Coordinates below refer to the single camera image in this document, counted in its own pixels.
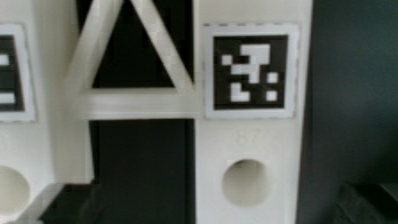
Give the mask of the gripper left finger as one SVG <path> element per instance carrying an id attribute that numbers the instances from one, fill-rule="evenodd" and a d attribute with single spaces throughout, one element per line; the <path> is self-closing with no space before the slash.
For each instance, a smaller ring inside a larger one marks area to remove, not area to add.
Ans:
<path id="1" fill-rule="evenodd" d="M 96 224 L 101 213 L 101 185 L 65 184 L 56 194 L 30 206 L 16 224 Z"/>

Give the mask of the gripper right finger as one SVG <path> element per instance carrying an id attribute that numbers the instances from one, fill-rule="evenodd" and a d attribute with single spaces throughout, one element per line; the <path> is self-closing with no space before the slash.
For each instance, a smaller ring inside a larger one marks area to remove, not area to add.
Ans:
<path id="1" fill-rule="evenodd" d="M 398 224 L 398 183 L 341 186 L 332 224 Z"/>

